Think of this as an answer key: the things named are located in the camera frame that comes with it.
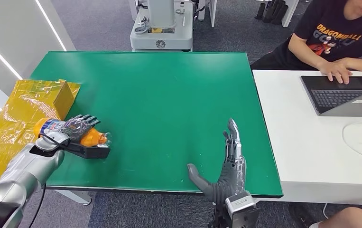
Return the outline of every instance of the black cable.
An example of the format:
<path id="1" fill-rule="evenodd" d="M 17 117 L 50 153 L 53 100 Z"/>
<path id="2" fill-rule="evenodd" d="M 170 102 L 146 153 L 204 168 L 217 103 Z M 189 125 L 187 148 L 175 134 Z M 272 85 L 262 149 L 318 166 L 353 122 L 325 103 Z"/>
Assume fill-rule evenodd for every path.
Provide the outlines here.
<path id="1" fill-rule="evenodd" d="M 40 135 L 46 137 L 47 139 L 49 139 L 50 141 L 52 141 L 53 143 L 55 143 L 55 145 L 59 146 L 61 149 L 65 149 L 68 150 L 68 147 L 63 145 L 62 143 L 57 142 L 56 140 L 54 140 L 53 138 L 49 137 L 48 135 L 44 134 L 44 133 L 39 133 L 38 137 L 40 137 Z"/>
<path id="2" fill-rule="evenodd" d="M 143 4 L 139 4 L 138 7 L 142 7 L 142 8 L 144 8 L 144 9 L 148 9 L 148 7 L 145 6 L 145 5 L 143 5 Z"/>
<path id="3" fill-rule="evenodd" d="M 31 226 L 33 225 L 34 221 L 36 220 L 36 217 L 37 217 L 37 215 L 38 215 L 38 212 L 40 211 L 41 204 L 42 204 L 42 202 L 43 202 L 43 200 L 44 200 L 45 188 L 46 188 L 46 183 L 44 184 L 44 189 L 43 189 L 43 193 L 42 193 L 42 195 L 41 195 L 40 204 L 38 205 L 36 214 L 34 215 L 33 220 L 31 221 L 30 226 L 29 226 L 28 228 L 31 228 Z"/>
<path id="4" fill-rule="evenodd" d="M 54 140 L 53 138 L 49 137 L 48 135 L 44 134 L 44 133 L 39 133 L 38 137 L 40 137 L 40 135 L 42 135 L 43 137 L 46 137 L 47 139 L 49 139 L 51 142 L 55 143 L 55 145 L 58 145 L 60 149 L 63 149 L 65 151 L 70 151 L 70 152 L 75 152 L 75 153 L 83 153 L 82 149 L 79 150 L 74 150 L 74 148 L 69 148 L 68 146 L 63 145 L 62 143 L 57 142 L 56 140 Z"/>

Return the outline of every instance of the hand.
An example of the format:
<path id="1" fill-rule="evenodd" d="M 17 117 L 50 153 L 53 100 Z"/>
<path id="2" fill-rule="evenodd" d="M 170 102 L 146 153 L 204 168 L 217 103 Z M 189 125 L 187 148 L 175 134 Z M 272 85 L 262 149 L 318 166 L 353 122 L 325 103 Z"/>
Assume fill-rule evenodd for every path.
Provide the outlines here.
<path id="1" fill-rule="evenodd" d="M 320 72 L 327 75 L 329 81 L 333 81 L 333 76 L 335 76 L 339 83 L 345 84 L 350 82 L 349 76 L 353 75 L 347 68 L 345 58 L 334 62 L 325 61 L 317 67 Z"/>
<path id="2" fill-rule="evenodd" d="M 77 115 L 66 121 L 59 131 L 68 135 L 71 141 L 78 143 L 84 134 L 100 122 L 95 116 Z"/>
<path id="3" fill-rule="evenodd" d="M 222 207 L 225 199 L 245 191 L 246 160 L 241 152 L 240 135 L 233 119 L 228 121 L 230 135 L 224 131 L 225 158 L 220 177 L 216 183 L 209 183 L 199 175 L 195 165 L 188 164 L 189 179 L 203 194 L 218 207 Z"/>

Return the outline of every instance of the man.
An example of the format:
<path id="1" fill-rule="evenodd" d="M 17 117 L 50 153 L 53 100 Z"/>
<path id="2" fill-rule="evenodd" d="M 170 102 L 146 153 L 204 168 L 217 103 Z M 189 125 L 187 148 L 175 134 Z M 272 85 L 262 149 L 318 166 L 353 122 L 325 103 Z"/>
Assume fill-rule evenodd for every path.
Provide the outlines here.
<path id="1" fill-rule="evenodd" d="M 362 0 L 312 0 L 294 33 L 251 69 L 319 70 L 349 83 L 362 71 Z"/>
<path id="2" fill-rule="evenodd" d="M 288 210 L 299 228 L 362 228 L 362 209 L 359 208 L 346 208 L 317 223 L 301 203 L 291 203 Z"/>

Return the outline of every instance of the orange bottle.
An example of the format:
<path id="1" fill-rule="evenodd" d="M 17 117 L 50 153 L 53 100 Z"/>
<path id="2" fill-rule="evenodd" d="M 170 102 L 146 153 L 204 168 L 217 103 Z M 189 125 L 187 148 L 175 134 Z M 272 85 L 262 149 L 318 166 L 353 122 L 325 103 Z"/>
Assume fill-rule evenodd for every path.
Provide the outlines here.
<path id="1" fill-rule="evenodd" d="M 42 118 L 36 125 L 34 125 L 34 134 L 38 136 L 39 133 L 47 134 L 50 131 L 57 131 L 63 127 L 65 121 Z M 92 128 L 87 132 L 83 138 L 80 140 L 80 144 L 83 146 L 91 147 L 96 145 L 106 145 L 110 146 L 111 144 L 111 134 L 110 133 L 100 133 L 96 129 Z"/>

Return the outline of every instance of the green table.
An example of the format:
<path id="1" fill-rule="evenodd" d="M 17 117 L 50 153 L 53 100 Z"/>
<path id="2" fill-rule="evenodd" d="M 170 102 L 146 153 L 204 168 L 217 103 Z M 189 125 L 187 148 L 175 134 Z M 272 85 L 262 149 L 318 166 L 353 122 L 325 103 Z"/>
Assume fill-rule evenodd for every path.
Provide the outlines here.
<path id="1" fill-rule="evenodd" d="M 95 115 L 113 135 L 107 159 L 66 153 L 50 188 L 198 192 L 186 165 L 217 181 L 232 117 L 247 190 L 283 194 L 245 53 L 49 52 L 30 78 L 81 83 L 68 117 Z"/>

